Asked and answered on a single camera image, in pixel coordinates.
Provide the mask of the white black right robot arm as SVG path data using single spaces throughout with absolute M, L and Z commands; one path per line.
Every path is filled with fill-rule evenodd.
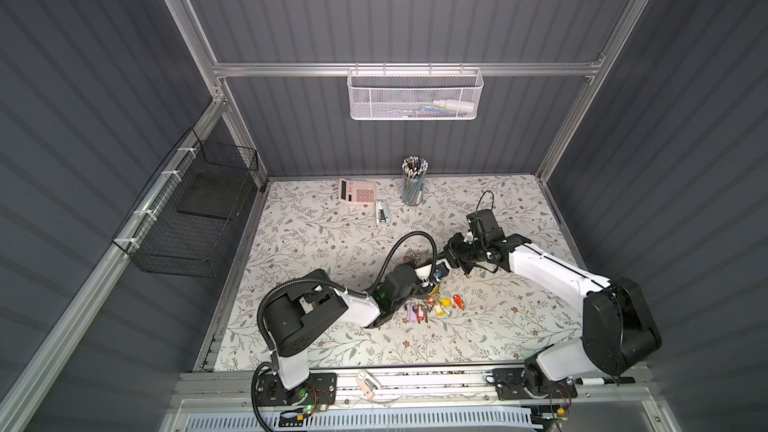
M 524 362 L 522 384 L 543 398 L 569 378 L 602 372 L 618 381 L 662 346 L 660 329 L 640 286 L 609 279 L 545 252 L 520 234 L 505 235 L 493 212 L 467 215 L 469 231 L 456 233 L 443 248 L 449 266 L 464 273 L 487 263 L 529 279 L 580 313 L 578 338 L 540 349 Z

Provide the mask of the clear pen cup with pens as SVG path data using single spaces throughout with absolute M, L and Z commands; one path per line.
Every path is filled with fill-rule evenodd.
M 418 204 L 428 168 L 428 161 L 419 156 L 409 156 L 403 160 L 401 169 L 404 186 L 401 198 L 404 204 Z

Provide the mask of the light blue stapler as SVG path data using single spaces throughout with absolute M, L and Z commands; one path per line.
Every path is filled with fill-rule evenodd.
M 378 200 L 376 202 L 376 224 L 390 225 L 391 223 L 392 219 L 387 202 L 384 200 Z

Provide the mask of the white bottle in basket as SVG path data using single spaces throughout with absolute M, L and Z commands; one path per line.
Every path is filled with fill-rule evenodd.
M 458 115 L 473 115 L 476 112 L 476 104 L 469 101 L 444 99 L 434 100 L 432 104 L 435 108 L 447 110 Z

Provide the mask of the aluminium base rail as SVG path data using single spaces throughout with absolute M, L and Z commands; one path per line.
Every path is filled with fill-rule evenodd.
M 315 369 L 292 393 L 265 372 L 181 376 L 163 431 L 672 431 L 645 367 L 549 392 L 520 362 Z

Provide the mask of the purple key tag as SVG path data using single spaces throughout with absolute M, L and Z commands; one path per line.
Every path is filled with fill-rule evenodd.
M 407 311 L 408 321 L 412 324 L 418 324 L 419 318 L 418 318 L 417 309 L 413 305 L 407 305 L 406 311 Z

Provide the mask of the round metal key organizer plate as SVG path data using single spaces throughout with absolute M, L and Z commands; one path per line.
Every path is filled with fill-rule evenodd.
M 419 323 L 426 323 L 428 321 L 429 313 L 434 312 L 433 301 L 437 298 L 450 300 L 451 308 L 453 307 L 452 298 L 442 297 L 440 295 L 440 284 L 442 281 L 437 283 L 424 282 L 424 286 L 427 287 L 427 293 L 424 296 L 412 297 L 406 301 L 406 305 L 404 306 L 405 311 L 406 311 L 407 305 L 413 305 L 417 309 Z

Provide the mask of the red key tag on table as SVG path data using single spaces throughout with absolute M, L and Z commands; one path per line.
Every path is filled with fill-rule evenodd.
M 452 296 L 452 301 L 453 301 L 454 305 L 455 305 L 455 306 L 456 306 L 458 309 L 460 309 L 460 310 L 464 310 L 464 309 L 465 309 L 465 306 L 464 306 L 464 301 L 463 301 L 463 299 L 462 299 L 462 297 L 461 297 L 460 295 L 458 295 L 458 294 L 454 294 L 454 295 Z

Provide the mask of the pink desk calculator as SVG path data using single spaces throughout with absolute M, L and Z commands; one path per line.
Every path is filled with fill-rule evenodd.
M 351 205 L 374 205 L 377 201 L 377 183 L 367 180 L 338 180 L 338 198 Z

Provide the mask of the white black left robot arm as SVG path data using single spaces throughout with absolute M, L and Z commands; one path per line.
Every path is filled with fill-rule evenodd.
M 262 299 L 257 325 L 270 351 L 271 365 L 287 391 L 310 377 L 307 349 L 338 322 L 377 328 L 411 299 L 429 295 L 445 275 L 442 264 L 397 265 L 372 292 L 356 292 L 330 280 L 322 269 L 285 282 Z

